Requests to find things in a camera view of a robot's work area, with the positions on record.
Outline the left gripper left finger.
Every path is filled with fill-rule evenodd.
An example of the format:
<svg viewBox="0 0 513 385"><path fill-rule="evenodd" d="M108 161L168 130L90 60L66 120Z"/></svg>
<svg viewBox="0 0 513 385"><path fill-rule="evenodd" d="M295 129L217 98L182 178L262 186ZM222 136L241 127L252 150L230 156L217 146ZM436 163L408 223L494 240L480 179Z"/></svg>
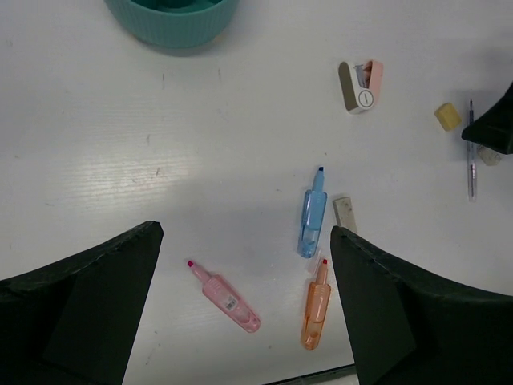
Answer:
<svg viewBox="0 0 513 385"><path fill-rule="evenodd" d="M164 231L146 221L1 282L3 384L121 384Z"/></svg>

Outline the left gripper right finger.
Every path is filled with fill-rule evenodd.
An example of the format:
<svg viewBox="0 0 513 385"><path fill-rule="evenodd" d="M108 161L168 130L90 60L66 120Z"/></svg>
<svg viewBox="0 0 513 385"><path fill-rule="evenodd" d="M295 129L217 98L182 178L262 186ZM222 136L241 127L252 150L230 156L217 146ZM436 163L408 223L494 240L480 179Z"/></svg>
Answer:
<svg viewBox="0 0 513 385"><path fill-rule="evenodd" d="M330 250L360 383L511 383L511 296L433 274L342 227Z"/></svg>

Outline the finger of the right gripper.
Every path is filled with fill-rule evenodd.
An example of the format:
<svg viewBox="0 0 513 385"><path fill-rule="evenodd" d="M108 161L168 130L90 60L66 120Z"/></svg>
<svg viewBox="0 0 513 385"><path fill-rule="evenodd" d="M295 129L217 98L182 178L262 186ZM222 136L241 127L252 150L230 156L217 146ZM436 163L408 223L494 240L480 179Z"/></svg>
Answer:
<svg viewBox="0 0 513 385"><path fill-rule="evenodd" d="M504 155L512 154L513 89L509 86L504 96L474 123L463 129L462 139Z"/></svg>

